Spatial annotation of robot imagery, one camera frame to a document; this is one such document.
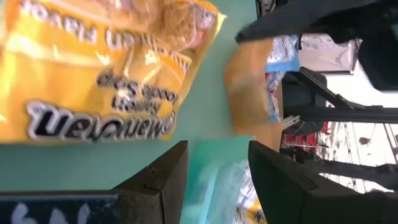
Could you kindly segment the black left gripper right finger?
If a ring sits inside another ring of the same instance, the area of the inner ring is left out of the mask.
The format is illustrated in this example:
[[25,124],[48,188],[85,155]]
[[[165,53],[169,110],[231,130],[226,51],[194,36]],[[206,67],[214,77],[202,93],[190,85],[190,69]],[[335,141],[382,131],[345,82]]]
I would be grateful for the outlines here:
[[[398,165],[299,164],[258,141],[249,142],[248,161],[268,224],[398,224]],[[387,191],[361,194],[324,173],[369,180]]]

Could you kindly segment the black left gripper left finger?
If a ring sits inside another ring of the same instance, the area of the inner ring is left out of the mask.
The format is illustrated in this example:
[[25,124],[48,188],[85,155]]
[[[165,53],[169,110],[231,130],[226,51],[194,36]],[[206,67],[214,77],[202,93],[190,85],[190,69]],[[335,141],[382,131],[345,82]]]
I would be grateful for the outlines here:
[[122,224],[180,224],[188,180],[188,142],[180,141],[113,189]]

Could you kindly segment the blue Maruchan ramen pack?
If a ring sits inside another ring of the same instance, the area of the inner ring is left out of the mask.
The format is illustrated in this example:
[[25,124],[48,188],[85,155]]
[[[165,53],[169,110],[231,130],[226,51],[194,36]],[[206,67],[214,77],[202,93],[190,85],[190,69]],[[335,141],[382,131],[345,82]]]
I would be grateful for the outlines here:
[[206,166],[186,195],[180,224],[268,224],[248,161]]
[[276,89],[287,72],[297,72],[300,69],[300,60],[296,43],[296,35],[283,35],[274,39],[271,54],[267,59],[265,69],[266,95],[268,97],[269,121],[280,122]]

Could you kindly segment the yellow Maruchan ramen pack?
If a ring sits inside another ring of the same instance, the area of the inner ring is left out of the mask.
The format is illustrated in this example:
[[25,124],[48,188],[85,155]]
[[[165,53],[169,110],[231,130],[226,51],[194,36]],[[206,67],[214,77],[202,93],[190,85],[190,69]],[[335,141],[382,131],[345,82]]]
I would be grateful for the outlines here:
[[224,19],[207,0],[0,0],[0,143],[171,138]]

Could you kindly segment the orange plastic tray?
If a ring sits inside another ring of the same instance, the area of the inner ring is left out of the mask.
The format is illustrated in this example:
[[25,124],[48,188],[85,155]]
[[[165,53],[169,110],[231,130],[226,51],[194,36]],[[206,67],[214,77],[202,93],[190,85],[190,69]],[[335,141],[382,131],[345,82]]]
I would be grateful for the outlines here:
[[229,99],[234,132],[279,151],[283,123],[269,120],[265,68],[273,40],[238,45],[225,66],[224,84]]

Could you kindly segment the black aluminium table frame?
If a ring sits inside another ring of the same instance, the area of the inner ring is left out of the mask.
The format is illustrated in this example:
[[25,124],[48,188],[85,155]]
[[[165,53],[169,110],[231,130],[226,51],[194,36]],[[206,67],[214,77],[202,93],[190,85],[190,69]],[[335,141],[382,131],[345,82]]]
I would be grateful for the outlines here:
[[[315,96],[332,104],[327,106],[287,106],[287,115],[298,116],[302,121],[337,121],[355,123],[398,124],[398,108],[383,106],[364,106],[348,101],[339,94],[333,93],[318,78],[321,74],[302,67],[298,72],[287,74],[291,80],[310,90]],[[317,173],[342,175],[345,177],[370,180],[386,189],[398,192],[398,165],[384,164],[377,167],[349,164],[335,161],[305,161],[308,167]]]

